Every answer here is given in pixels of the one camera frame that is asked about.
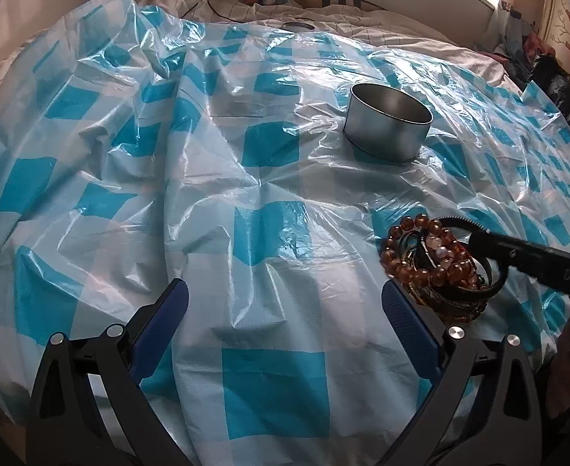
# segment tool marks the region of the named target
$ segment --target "blue gripper pad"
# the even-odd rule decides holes
[[[144,325],[132,348],[130,376],[138,384],[156,371],[158,363],[171,342],[172,336],[188,310],[188,286],[175,278],[153,305],[137,310],[149,311],[153,315]]]
[[[382,288],[382,309],[417,374],[434,383],[441,375],[440,346],[393,280]]]

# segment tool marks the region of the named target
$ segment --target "silver metal container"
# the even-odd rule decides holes
[[[417,157],[432,119],[427,107],[405,92],[377,83],[356,83],[343,132],[368,154],[402,163]]]

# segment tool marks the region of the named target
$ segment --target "checkered tablecloth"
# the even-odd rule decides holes
[[[415,162],[344,138],[362,81],[432,111]],[[98,335],[182,277],[142,387],[196,464],[374,464],[429,388],[379,299],[377,240],[418,212],[570,251],[565,120],[439,59],[93,0],[0,88],[0,403],[24,418],[53,332]],[[513,271],[472,328],[537,366],[569,313]]]

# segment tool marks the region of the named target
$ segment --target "black cable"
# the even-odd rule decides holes
[[[198,2],[196,2],[192,7],[190,7],[183,16],[181,16],[181,18],[183,19],[184,17],[186,17],[190,12],[192,12],[197,5],[200,4],[200,2],[202,2],[203,0],[199,0]],[[223,19],[227,19],[228,21],[234,22],[234,23],[238,23],[238,24],[244,24],[244,21],[236,21],[235,19],[231,19],[230,17],[226,17],[222,14],[219,14],[218,12],[216,12],[216,9],[212,6],[212,4],[210,3],[209,0],[207,0],[207,4],[209,6],[210,9],[212,9],[212,12],[214,12],[218,17],[221,17]]]

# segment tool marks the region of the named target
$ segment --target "silver bolt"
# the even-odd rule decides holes
[[[54,333],[50,337],[50,343],[52,345],[60,345],[60,344],[62,344],[64,339],[65,339],[65,335],[63,333]]]
[[[110,338],[121,336],[123,334],[123,326],[119,324],[113,324],[106,330],[106,334]]]
[[[520,337],[516,335],[507,335],[507,342],[513,347],[517,347],[520,345]]]
[[[456,340],[461,340],[464,338],[464,330],[461,327],[458,327],[456,325],[452,325],[449,328],[449,336],[451,336],[451,338],[454,338]]]

